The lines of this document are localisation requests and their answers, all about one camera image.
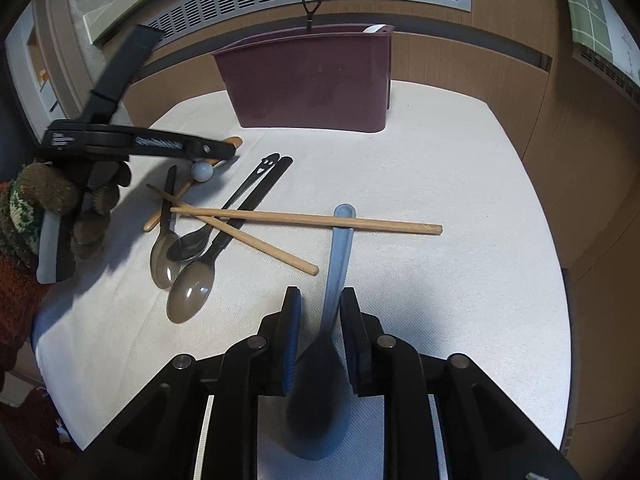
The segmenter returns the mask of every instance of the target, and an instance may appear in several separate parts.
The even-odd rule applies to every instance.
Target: chopstick
[[[227,137],[222,142],[226,142],[227,144],[232,144],[236,147],[236,149],[242,146],[242,139],[240,137]],[[206,160],[208,160],[212,166],[215,166],[219,162],[222,162],[217,158],[207,158]],[[178,191],[175,192],[174,196],[176,198],[181,198],[188,190],[191,189],[191,186],[193,186],[193,184],[195,183],[196,183],[195,179],[193,177],[190,177],[187,180],[187,182],[185,182],[184,184],[182,184],[182,186],[178,188]],[[147,220],[146,223],[142,226],[142,230],[145,233],[148,233],[158,225],[159,221],[160,221],[160,210],[158,209],[155,213],[153,213],[149,217],[149,220]]]
[[[192,206],[172,207],[173,213],[201,217],[243,218],[253,222],[271,222],[275,224],[295,224],[324,227],[351,227],[367,231],[386,231],[418,235],[440,235],[442,226],[438,224],[420,224],[416,222],[397,222],[393,220],[374,220],[368,218],[337,218],[335,216],[303,215],[296,213],[273,213],[267,211],[240,211],[232,209],[209,209]]]
[[[158,195],[160,195],[161,197],[167,200],[170,200],[171,202],[173,202],[174,204],[180,207],[189,206],[187,203],[177,199],[173,195],[165,193],[161,189],[158,189],[156,186],[152,186],[151,184],[147,184],[146,186],[152,191],[154,191],[155,193],[157,193]],[[241,231],[240,229],[231,227],[229,224],[226,224],[225,222],[220,221],[217,218],[213,218],[209,216],[198,216],[198,215],[196,215],[196,217],[202,220],[203,222],[206,222],[207,224],[215,227],[216,229],[232,236],[236,240],[239,240],[242,243],[245,243],[253,247],[254,249],[258,249],[259,251],[262,251],[263,253],[268,254],[269,256],[273,256],[277,260],[280,260],[281,262],[287,265],[295,267],[296,269],[302,270],[307,274],[311,274],[312,276],[315,276],[319,272],[318,267],[315,266],[314,264],[309,263],[308,261],[303,260],[302,258],[299,258],[293,254],[287,253],[287,251],[283,251],[282,249],[274,247],[271,244],[268,244],[267,242],[260,240],[260,238],[251,236],[250,234],[247,234]]]

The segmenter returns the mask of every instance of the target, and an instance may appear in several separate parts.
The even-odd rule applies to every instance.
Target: glove
[[[38,268],[44,211],[64,216],[82,200],[83,193],[72,183],[77,170],[73,164],[63,172],[34,162],[0,192],[0,253],[21,272],[35,274]],[[113,176],[91,191],[91,208],[78,215],[73,228],[71,250],[76,257],[88,259],[102,247],[111,210],[120,199],[118,186],[130,181],[129,166],[118,162]]]

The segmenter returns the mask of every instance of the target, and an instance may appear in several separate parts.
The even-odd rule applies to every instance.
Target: black device
[[[255,480],[257,398],[289,389],[300,309],[300,291],[290,286],[282,310],[264,317],[257,335],[224,355],[174,357],[63,480],[190,480],[210,395],[201,478]],[[354,393],[385,397],[385,480],[440,479],[429,394],[436,399],[450,480],[580,479],[468,356],[419,354],[386,334],[377,317],[361,313],[352,288],[340,295],[340,323]]]
[[[44,133],[36,156],[49,161],[79,189],[85,190],[98,161],[129,160],[129,155],[229,160],[236,148],[219,140],[162,130],[110,124],[136,71],[162,37],[156,28],[137,25],[104,70],[77,120],[55,120]],[[69,214],[45,213],[40,235],[37,278],[40,283],[61,282],[76,268],[71,233],[82,201]]]

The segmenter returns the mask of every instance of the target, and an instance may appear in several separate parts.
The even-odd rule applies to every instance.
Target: table
[[[178,104],[154,127],[244,139],[238,160],[193,188],[187,202],[221,205],[262,157],[279,152],[294,163],[262,210],[331,215],[348,202],[363,217],[443,224],[439,237],[356,232],[346,285],[363,312],[419,352],[468,354],[559,447],[571,351],[558,258],[529,178],[486,104],[393,81],[387,126],[377,134],[243,129],[226,92],[216,92]],[[319,275],[233,241],[217,261],[206,306],[184,324],[167,319],[167,292],[148,271],[157,231],[141,226],[158,206],[143,184],[162,186],[172,163],[132,158],[132,186],[113,213],[104,252],[52,290],[34,325],[42,375],[82,448],[172,356],[220,354],[255,333],[280,309],[287,285],[303,295],[299,352],[319,326],[331,231],[266,224],[243,229],[318,264]],[[188,167],[181,163],[183,175]],[[176,231],[198,225],[181,218]],[[280,447],[274,402],[260,400],[260,478],[381,477],[381,397],[353,397],[345,442],[320,462]]]

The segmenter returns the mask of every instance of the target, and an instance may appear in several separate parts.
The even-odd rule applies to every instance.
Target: purple bin
[[[379,132],[391,83],[383,25],[319,25],[258,34],[213,53],[240,125]]]

